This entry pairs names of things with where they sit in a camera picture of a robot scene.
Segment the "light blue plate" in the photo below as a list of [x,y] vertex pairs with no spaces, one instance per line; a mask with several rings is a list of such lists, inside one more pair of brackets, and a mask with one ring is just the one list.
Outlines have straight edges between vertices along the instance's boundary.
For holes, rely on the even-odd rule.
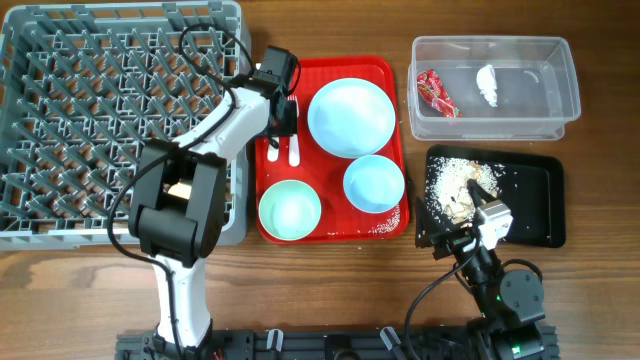
[[307,123],[325,152],[356,159],[384,148],[395,132],[396,115],[390,97],[379,86],[360,78],[342,78],[316,92]]

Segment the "light blue bowl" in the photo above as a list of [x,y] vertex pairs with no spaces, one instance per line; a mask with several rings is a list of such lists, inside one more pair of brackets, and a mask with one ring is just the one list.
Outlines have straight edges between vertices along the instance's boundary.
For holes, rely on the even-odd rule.
[[381,155],[354,160],[343,177],[343,191],[358,210],[380,214],[391,210],[402,199],[405,179],[399,166]]

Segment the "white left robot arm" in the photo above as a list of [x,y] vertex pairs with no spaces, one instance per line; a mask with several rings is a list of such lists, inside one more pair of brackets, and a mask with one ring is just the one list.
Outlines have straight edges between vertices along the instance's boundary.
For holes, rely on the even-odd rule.
[[288,80],[239,75],[193,129],[143,148],[128,230],[158,280],[161,320],[153,341],[167,357],[200,359],[213,351],[204,267],[224,225],[227,167],[252,139],[293,133],[292,88]]

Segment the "white plastic fork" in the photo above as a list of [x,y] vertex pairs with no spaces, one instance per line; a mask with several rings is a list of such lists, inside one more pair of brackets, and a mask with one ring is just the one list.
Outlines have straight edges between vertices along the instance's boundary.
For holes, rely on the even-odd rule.
[[[289,95],[287,97],[288,101],[293,101],[296,107],[296,116],[300,115],[298,98],[296,95]],[[291,167],[297,167],[300,165],[300,148],[299,148],[299,140],[298,135],[293,134],[289,140],[289,156],[288,162]]]

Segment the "food scraps and rice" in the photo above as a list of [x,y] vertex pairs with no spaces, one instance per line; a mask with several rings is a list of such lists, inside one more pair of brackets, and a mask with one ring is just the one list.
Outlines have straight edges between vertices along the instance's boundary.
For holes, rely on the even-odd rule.
[[434,157],[428,170],[434,175],[426,181],[428,205],[444,214],[453,225],[462,225],[474,217],[476,206],[467,182],[473,179],[492,196],[500,192],[497,178],[489,165],[462,158]]

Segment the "clear plastic bin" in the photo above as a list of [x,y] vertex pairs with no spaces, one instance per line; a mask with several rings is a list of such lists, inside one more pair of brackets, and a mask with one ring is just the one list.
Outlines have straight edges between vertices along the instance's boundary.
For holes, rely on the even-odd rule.
[[[476,84],[495,70],[498,102]],[[461,116],[447,118],[418,94],[416,77],[434,69]],[[421,141],[558,140],[581,115],[579,87],[567,41],[545,36],[420,36],[412,43],[407,105],[412,135]]]

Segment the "white napkin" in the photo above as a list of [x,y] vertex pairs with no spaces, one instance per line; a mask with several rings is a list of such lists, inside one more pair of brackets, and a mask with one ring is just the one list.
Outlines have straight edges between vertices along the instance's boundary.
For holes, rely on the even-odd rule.
[[487,64],[478,70],[476,84],[486,102],[491,107],[496,107],[498,102],[497,81],[495,70],[491,64]]

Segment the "white plastic spoon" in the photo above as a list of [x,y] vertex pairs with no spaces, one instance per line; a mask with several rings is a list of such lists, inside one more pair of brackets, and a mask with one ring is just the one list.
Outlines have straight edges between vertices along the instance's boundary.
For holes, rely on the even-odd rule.
[[270,143],[267,150],[267,160],[269,162],[276,162],[279,158],[279,144]]

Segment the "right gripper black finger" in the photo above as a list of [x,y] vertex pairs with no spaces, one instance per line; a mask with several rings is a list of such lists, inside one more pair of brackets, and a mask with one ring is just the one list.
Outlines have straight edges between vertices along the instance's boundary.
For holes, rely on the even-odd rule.
[[431,213],[424,200],[417,197],[414,204],[416,217],[415,246],[428,248],[438,246],[444,233],[440,217]]
[[467,189],[475,206],[482,206],[495,200],[495,197],[484,190],[474,179],[467,181]]

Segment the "red plastic tray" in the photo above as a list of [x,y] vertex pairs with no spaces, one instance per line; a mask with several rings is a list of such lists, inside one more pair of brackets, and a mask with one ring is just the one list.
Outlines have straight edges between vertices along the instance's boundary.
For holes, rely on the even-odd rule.
[[303,59],[302,73],[294,95],[297,97],[298,140],[301,164],[292,167],[288,162],[289,140],[280,140],[279,157],[267,160],[269,142],[255,142],[256,199],[273,184],[282,180],[298,180],[310,185],[321,201],[321,218],[300,244],[323,244],[359,240],[390,239],[406,229],[410,210],[406,196],[391,210],[382,214],[367,214],[356,209],[343,190],[343,177],[350,164],[322,150],[312,139],[307,124],[307,110],[313,96],[324,85],[342,78],[360,78],[381,88],[392,102],[396,101],[393,69],[384,58],[373,55]]

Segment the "black plastic tray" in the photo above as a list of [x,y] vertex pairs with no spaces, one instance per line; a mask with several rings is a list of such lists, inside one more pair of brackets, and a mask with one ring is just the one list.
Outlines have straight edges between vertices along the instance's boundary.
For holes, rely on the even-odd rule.
[[[434,175],[428,170],[434,157],[462,158],[489,165],[498,181],[498,198],[512,211],[514,222],[505,238],[507,243],[560,248],[566,242],[564,170],[554,157],[496,150],[435,145],[426,155],[426,181]],[[436,213],[426,194],[422,198],[431,213],[440,217],[444,232],[452,222]]]

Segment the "light green bowl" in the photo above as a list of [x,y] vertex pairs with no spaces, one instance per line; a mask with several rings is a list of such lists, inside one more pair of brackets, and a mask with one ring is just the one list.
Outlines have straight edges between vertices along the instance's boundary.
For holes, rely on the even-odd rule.
[[270,186],[258,204],[263,229],[282,241],[297,241],[318,226],[322,205],[316,191],[299,180],[283,180]]

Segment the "yellow plastic cup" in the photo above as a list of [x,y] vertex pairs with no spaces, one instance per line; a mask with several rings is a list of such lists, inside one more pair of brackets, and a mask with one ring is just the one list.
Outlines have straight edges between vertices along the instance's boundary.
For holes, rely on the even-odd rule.
[[190,183],[178,182],[167,188],[167,193],[171,196],[188,200],[191,196],[192,186]]

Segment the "red snack wrapper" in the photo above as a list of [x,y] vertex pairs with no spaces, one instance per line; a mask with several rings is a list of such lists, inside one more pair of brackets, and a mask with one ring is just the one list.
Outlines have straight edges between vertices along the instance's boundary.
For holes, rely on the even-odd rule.
[[434,69],[418,74],[416,84],[419,96],[432,108],[447,118],[461,116],[459,108],[448,94],[442,80]]

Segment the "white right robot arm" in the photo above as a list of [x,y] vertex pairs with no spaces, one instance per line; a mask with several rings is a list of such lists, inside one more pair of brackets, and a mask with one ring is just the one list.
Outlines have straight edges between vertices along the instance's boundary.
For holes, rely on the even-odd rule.
[[540,324],[545,318],[540,269],[522,259],[502,262],[495,252],[511,228],[511,210],[473,179],[466,182],[466,188],[475,207],[469,225],[440,234],[417,235],[417,247],[431,247],[436,260],[452,256],[455,263],[410,305],[404,323],[409,355],[421,357],[411,340],[411,319],[417,306],[437,286],[456,277],[465,284],[481,312],[481,317],[470,321],[463,330],[462,347],[470,358],[554,358],[558,354],[554,330]]

